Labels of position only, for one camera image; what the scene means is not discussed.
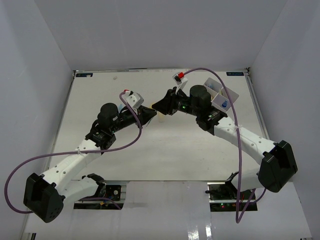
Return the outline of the blue capped small marker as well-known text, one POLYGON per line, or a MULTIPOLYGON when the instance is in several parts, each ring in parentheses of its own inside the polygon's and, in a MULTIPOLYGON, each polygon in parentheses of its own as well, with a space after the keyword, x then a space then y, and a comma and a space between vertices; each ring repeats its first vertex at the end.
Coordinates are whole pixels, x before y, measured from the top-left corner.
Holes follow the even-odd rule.
POLYGON ((226 108, 228 106, 228 101, 225 100, 222 104, 221 104, 221 107, 222 108, 226 108))

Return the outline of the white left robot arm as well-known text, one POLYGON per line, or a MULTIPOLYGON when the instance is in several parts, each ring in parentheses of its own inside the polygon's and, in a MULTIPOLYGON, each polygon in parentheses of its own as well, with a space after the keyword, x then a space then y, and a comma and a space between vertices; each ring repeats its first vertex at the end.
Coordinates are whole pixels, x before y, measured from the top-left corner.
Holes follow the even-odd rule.
POLYGON ((26 180, 23 203, 43 222, 52 222, 68 201, 92 196, 99 200, 105 196, 103 178, 90 174, 71 182, 82 169, 99 158, 116 141, 115 133, 131 125, 143 126, 157 112, 143 105, 136 111, 124 107, 121 111, 114 103, 104 104, 90 132, 76 149, 51 169, 38 175, 32 173, 26 180))

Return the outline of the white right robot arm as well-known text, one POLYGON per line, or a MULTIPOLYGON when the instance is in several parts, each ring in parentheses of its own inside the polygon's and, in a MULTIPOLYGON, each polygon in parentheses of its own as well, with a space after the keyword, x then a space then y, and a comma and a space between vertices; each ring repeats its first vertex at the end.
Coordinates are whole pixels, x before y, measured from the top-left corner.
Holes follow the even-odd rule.
POLYGON ((242 196, 244 191, 258 188, 278 193, 298 171, 288 142, 277 143, 236 126, 234 119, 212 105, 211 95, 203 85, 191 87, 189 95, 175 87, 169 89, 152 108, 163 115, 180 111, 195 116, 202 130, 228 141, 257 162, 258 170, 237 171, 225 181, 226 195, 233 200, 242 196))

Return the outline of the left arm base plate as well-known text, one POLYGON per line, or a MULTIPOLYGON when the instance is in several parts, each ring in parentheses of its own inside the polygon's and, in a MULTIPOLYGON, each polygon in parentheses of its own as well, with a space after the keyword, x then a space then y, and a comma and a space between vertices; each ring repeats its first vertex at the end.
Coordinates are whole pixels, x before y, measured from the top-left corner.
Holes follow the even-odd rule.
POLYGON ((90 198, 104 198, 98 200, 77 201, 74 203, 75 210, 121 210, 126 199, 125 185, 106 185, 90 198))

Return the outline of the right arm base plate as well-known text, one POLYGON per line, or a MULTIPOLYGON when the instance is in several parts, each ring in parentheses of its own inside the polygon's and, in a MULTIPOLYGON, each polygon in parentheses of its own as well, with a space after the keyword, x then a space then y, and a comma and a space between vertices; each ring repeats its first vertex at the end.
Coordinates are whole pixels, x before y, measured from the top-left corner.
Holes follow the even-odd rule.
MULTIPOLYGON (((222 183, 208 183, 205 193, 209 198, 211 212, 235 212, 237 202, 237 190, 232 185, 231 180, 238 175, 238 172, 232 173, 230 177, 222 183)), ((241 212, 249 200, 252 190, 246 190, 240 193, 239 211, 241 212)), ((258 211, 256 203, 250 203, 246 211, 258 211)))

